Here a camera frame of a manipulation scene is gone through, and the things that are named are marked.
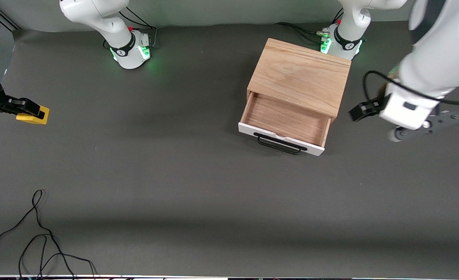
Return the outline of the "yellow wooden block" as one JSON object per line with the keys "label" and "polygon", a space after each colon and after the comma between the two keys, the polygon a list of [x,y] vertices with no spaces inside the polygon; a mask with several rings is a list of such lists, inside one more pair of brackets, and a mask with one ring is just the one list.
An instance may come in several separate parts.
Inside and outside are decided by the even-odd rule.
{"label": "yellow wooden block", "polygon": [[50,108],[40,106],[39,115],[33,116],[33,115],[21,113],[21,114],[16,115],[16,120],[20,122],[29,123],[29,124],[46,125],[48,122],[49,113],[50,113]]}

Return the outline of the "wooden drawer with white front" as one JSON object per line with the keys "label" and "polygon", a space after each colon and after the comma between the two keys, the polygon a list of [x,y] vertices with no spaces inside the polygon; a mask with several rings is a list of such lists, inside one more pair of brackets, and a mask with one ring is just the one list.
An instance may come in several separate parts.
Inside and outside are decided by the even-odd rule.
{"label": "wooden drawer with white front", "polygon": [[325,151],[331,123],[332,117],[327,115],[251,92],[238,122],[238,131],[253,137],[253,133],[261,133],[292,142],[307,147],[305,153],[320,156]]}

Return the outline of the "black metal drawer handle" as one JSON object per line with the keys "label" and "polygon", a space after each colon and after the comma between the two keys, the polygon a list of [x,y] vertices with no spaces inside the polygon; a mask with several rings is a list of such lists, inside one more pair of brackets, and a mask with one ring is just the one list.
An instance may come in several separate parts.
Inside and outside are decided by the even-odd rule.
{"label": "black metal drawer handle", "polygon": [[253,133],[253,135],[257,138],[258,144],[278,151],[285,152],[287,154],[298,155],[301,152],[307,151],[307,147],[303,147],[292,142],[287,142],[278,138],[273,138],[271,136],[264,135],[261,133]]}

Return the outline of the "wooden drawer cabinet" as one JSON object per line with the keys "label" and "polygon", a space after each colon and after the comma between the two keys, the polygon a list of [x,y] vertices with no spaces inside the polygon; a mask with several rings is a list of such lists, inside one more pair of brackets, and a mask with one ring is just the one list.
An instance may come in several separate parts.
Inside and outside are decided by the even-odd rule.
{"label": "wooden drawer cabinet", "polygon": [[350,69],[348,59],[268,38],[247,93],[262,94],[334,121]]}

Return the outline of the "dark grey table mat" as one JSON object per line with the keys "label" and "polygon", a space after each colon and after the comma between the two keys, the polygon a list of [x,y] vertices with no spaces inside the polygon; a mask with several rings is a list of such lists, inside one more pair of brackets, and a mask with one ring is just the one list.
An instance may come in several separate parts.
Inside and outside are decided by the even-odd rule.
{"label": "dark grey table mat", "polygon": [[0,233],[43,189],[43,225],[103,274],[459,279],[459,125],[395,143],[348,115],[407,23],[371,24],[319,157],[237,130],[266,40],[302,44],[286,27],[164,28],[137,70],[95,32],[14,37],[3,85],[51,111],[0,114]]}

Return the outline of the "black metal frame rail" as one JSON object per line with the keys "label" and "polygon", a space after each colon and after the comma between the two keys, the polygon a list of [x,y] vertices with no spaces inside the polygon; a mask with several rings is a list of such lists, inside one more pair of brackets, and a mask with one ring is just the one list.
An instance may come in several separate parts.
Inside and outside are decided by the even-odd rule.
{"label": "black metal frame rail", "polygon": [[13,21],[4,11],[0,9],[0,24],[10,32],[21,30],[22,28]]}

